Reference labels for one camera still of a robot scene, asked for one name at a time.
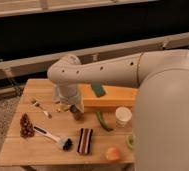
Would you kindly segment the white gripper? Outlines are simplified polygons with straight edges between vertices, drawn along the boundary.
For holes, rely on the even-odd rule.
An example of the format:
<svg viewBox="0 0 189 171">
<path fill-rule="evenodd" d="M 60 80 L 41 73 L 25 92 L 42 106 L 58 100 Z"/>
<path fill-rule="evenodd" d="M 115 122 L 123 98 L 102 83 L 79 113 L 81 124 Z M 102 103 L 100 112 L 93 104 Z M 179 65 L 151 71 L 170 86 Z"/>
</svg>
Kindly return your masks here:
<svg viewBox="0 0 189 171">
<path fill-rule="evenodd" d="M 77 105 L 82 102 L 77 84 L 57 84 L 53 91 L 53 101 L 67 105 Z"/>
</svg>

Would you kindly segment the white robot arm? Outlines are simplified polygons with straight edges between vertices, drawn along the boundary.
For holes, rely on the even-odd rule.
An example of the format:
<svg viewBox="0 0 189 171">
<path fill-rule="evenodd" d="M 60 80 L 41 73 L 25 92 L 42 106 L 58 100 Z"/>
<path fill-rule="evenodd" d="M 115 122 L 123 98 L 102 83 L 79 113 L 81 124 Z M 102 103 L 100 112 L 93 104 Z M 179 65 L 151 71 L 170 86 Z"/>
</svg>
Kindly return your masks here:
<svg viewBox="0 0 189 171">
<path fill-rule="evenodd" d="M 47 75 L 66 104 L 80 100 L 79 83 L 136 88 L 136 171 L 189 171 L 189 50 L 137 53 L 91 64 L 66 55 Z"/>
</svg>

